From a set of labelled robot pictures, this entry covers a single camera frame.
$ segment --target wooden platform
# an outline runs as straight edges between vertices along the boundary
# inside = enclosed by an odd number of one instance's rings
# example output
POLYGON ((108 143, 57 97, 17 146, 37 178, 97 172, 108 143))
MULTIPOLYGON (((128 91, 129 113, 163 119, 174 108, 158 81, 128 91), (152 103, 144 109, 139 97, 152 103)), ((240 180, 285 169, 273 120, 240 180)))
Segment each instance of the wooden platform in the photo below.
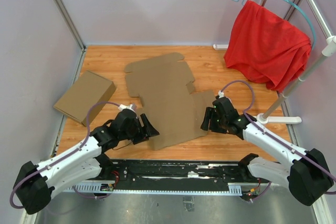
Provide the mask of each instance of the wooden platform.
MULTIPOLYGON (((214 94, 228 82, 233 80, 246 80, 236 71, 227 69, 223 60, 223 51, 215 51, 212 47, 200 46, 90 46, 86 53, 81 72, 92 70, 117 85, 117 90, 110 101, 116 103, 135 103, 141 106, 139 98, 128 96, 125 74, 126 64, 154 57, 170 52, 180 52, 185 56, 185 61, 190 66, 196 79, 196 92, 213 90, 214 94)), ((252 115, 265 112, 276 100, 277 95, 265 88, 264 84, 252 83, 256 93, 256 102, 249 111, 252 115)), ((249 106, 251 102, 250 90, 242 83, 230 86, 225 93, 231 98, 233 105, 239 113, 249 106)), ((102 125, 108 119, 114 119, 118 109, 113 105, 106 105, 100 114, 91 123, 91 130, 102 125)), ((273 115, 282 115, 279 108, 273 115)), ((274 133, 289 140, 287 128, 284 124, 269 124, 267 126, 274 133)), ((86 135, 86 128, 70 119, 67 120, 62 134, 58 153, 80 142, 86 135)), ((224 160, 237 161, 249 153, 256 153, 269 160, 274 160, 258 147, 240 140, 233 135, 216 134, 209 132, 207 136, 194 139, 179 145, 153 151, 148 143, 129 145, 117 151, 109 150, 111 158, 130 159, 194 159, 194 160, 224 160)))

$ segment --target metal floor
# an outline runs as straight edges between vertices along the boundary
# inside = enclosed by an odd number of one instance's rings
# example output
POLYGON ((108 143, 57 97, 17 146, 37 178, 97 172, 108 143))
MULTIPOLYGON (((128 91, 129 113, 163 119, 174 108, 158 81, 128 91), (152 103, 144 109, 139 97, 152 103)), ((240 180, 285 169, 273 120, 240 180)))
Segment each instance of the metal floor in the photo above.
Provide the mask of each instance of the metal floor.
POLYGON ((278 186, 272 186, 253 204, 237 196, 113 194, 96 201, 62 193, 48 209, 39 213, 36 224, 317 223, 311 207, 300 204, 278 186), (54 215, 71 209, 67 214, 54 215))

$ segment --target cable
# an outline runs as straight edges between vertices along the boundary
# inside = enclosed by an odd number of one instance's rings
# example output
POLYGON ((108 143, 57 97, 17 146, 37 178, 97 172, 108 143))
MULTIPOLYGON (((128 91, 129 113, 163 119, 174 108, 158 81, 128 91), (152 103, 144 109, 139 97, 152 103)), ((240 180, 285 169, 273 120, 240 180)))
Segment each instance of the cable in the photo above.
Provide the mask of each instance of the cable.
POLYGON ((265 190, 263 190, 262 193, 259 194, 257 197, 253 198, 253 199, 252 199, 252 202, 254 202, 254 201, 260 199, 261 196, 264 195, 265 192, 270 188, 271 184, 272 184, 272 182, 270 181, 270 182, 268 183, 268 185, 266 186, 265 190))
MULTIPOLYGON (((248 115, 247 115, 247 111, 253 106, 254 102, 255 102, 255 94, 254 94, 254 90, 253 88, 251 87, 251 85, 246 82, 246 81, 241 81, 241 80, 236 80, 236 81, 232 81, 232 82, 229 82, 227 85, 225 85, 221 92, 223 92, 228 86, 230 86, 231 84, 233 83, 236 83, 236 82, 241 82, 241 83, 244 83, 245 85, 248 86, 248 88, 250 89, 251 91, 251 94, 252 94, 252 101, 251 101, 251 104, 249 107, 247 107, 246 109, 243 110, 243 114, 244 116, 247 118, 247 120, 253 124, 258 130, 260 130, 261 132, 263 132, 265 135, 269 136, 270 138, 272 138, 273 140, 275 140, 277 143, 281 144, 283 147, 287 148, 288 150, 290 151, 293 151, 295 154, 299 155, 300 157, 302 157, 303 159, 305 159, 306 161, 308 161, 310 164, 314 165, 316 168, 320 169, 322 172, 324 172, 326 175, 328 175, 334 182, 336 182, 336 177, 334 175, 332 175, 330 172, 328 172, 326 169, 324 169, 322 166, 320 166, 319 164, 317 164, 315 161, 311 160, 310 158, 308 158, 307 156, 301 154, 300 152, 292 149, 290 146, 288 146, 286 143, 282 142, 281 140, 279 140, 277 137, 269 134, 267 131, 264 131, 263 128, 261 128, 258 124, 256 124, 248 115)), ((327 191, 325 192, 325 194, 327 195, 335 195, 336 194, 336 191, 327 191)))
POLYGON ((18 206, 14 203, 14 195, 16 193, 16 191, 22 186, 22 184, 26 181, 28 181, 29 179, 31 179, 32 177, 36 176, 37 174, 47 170, 49 167, 53 167, 54 165, 57 165, 59 162, 67 159, 68 157, 72 156, 74 153, 78 152, 88 141, 89 139, 89 136, 90 136, 90 122, 89 122, 89 115, 92 111, 92 109, 94 109, 95 107, 99 106, 99 105, 102 105, 102 104, 113 104, 115 106, 120 106, 119 104, 115 103, 115 102, 98 102, 96 103, 95 105, 93 105, 87 115, 86 115, 86 125, 87 125, 87 134, 86 134, 86 137, 84 139, 84 141, 80 144, 79 148, 73 150, 72 152, 69 152, 67 155, 63 156, 62 158, 54 161, 53 163, 49 164, 48 166, 45 166, 43 168, 41 168, 40 170, 37 170, 36 172, 33 172, 32 174, 28 175, 27 177, 25 177, 24 179, 22 179, 19 183, 17 183, 17 185, 13 188, 12 192, 10 193, 10 197, 9 197, 9 203, 10 205, 13 207, 13 208, 16 208, 16 209, 23 209, 24 207, 23 206, 18 206))
POLYGON ((117 150, 123 149, 123 148, 129 146, 131 143, 133 143, 132 140, 131 140, 127 145, 124 145, 124 146, 122 146, 122 147, 120 147, 120 148, 118 148, 118 149, 114 149, 114 148, 112 148, 112 150, 117 151, 117 150))

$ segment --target flattened cardboard box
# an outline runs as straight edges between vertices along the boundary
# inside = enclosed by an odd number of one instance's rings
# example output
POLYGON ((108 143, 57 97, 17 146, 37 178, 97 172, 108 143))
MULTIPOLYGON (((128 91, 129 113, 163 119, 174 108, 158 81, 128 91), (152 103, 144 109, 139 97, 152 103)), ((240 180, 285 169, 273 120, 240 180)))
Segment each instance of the flattened cardboard box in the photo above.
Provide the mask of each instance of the flattened cardboard box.
POLYGON ((132 62, 124 71, 131 97, 140 97, 145 113, 160 135, 150 138, 154 150, 183 143, 207 132, 200 129, 205 109, 212 106, 212 90, 195 91, 195 78, 179 53, 132 62))
MULTIPOLYGON (((108 101, 115 90, 113 81, 91 71, 86 71, 55 103, 54 108, 74 121, 87 126, 86 115, 89 109, 97 102, 108 101)), ((104 104, 91 111, 90 123, 103 107, 104 104)))

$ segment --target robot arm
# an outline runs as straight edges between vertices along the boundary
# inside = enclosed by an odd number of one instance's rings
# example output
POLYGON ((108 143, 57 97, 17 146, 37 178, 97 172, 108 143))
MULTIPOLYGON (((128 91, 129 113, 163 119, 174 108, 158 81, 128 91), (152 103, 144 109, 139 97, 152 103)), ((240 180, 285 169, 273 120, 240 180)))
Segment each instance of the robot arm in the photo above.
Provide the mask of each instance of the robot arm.
POLYGON ((28 162, 21 167, 14 187, 30 174, 41 171, 16 190, 16 195, 28 214, 42 210, 60 192, 83 180, 103 177, 113 165, 104 152, 116 147, 121 140, 131 140, 133 144, 138 144, 159 135, 145 114, 140 115, 142 126, 132 106, 120 107, 122 111, 115 119, 95 128, 84 146, 81 141, 56 157, 36 165, 28 162))
POLYGON ((333 186, 331 178, 297 154, 314 160, 329 171, 321 152, 317 149, 307 151, 293 145, 256 122, 253 116, 247 116, 255 125, 245 115, 238 114, 229 98, 221 97, 213 102, 213 108, 207 107, 201 126, 202 130, 237 135, 240 139, 262 148, 279 162, 266 161, 256 154, 247 155, 238 163, 246 180, 256 177, 280 184, 307 206, 312 205, 333 186))

